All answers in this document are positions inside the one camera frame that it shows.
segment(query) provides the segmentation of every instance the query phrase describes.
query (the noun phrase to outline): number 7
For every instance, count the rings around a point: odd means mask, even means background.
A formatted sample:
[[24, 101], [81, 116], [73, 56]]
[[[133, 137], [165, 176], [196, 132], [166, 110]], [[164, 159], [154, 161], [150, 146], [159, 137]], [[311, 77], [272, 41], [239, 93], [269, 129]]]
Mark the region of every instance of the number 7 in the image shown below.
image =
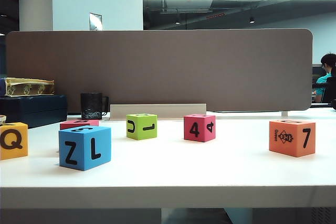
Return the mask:
[[305, 128], [305, 129], [302, 130], [302, 132], [306, 132], [307, 133], [305, 142], [303, 144], [303, 148], [306, 148], [307, 143], [308, 143], [308, 138], [309, 138], [309, 135], [310, 135], [310, 128]]

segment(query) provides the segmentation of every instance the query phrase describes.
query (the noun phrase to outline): black hair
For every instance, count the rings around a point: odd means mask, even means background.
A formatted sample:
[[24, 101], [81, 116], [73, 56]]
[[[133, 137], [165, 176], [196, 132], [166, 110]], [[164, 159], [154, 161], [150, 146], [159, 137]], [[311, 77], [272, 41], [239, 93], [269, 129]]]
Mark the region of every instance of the black hair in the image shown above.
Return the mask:
[[327, 64], [329, 67], [335, 67], [336, 65], [336, 54], [326, 54], [321, 58], [322, 64]]

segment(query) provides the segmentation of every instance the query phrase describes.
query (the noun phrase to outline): blue cube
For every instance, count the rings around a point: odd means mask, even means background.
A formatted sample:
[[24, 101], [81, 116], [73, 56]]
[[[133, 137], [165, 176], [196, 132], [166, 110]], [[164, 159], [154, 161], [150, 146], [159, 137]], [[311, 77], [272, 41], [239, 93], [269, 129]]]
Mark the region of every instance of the blue cube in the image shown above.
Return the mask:
[[88, 170], [111, 161], [111, 128], [80, 126], [61, 130], [59, 165]]

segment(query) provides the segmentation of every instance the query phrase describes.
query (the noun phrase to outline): ceiling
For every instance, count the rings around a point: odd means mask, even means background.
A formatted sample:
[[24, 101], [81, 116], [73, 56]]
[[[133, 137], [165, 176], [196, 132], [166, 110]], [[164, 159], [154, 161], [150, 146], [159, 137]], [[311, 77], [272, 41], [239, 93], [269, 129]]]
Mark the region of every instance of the ceiling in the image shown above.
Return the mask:
[[0, 33], [19, 30], [19, 0], [0, 0]]
[[[226, 25], [218, 28], [239, 28], [237, 19], [258, 14], [267, 17], [285, 13], [288, 17], [293, 8], [302, 10], [303, 15], [316, 12], [336, 12], [336, 2], [291, 2], [289, 1], [223, 1], [223, 0], [144, 0], [144, 29], [198, 29], [216, 27], [223, 20]], [[19, 30], [19, 0], [0, 0], [0, 33]]]

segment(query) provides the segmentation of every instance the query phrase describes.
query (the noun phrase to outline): green cube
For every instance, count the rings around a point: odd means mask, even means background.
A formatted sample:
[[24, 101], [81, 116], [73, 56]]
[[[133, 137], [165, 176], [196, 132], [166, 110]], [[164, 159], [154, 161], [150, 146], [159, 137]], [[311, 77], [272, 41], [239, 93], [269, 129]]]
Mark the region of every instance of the green cube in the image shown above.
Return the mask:
[[126, 136], [136, 140], [157, 137], [157, 115], [130, 114], [126, 115]]

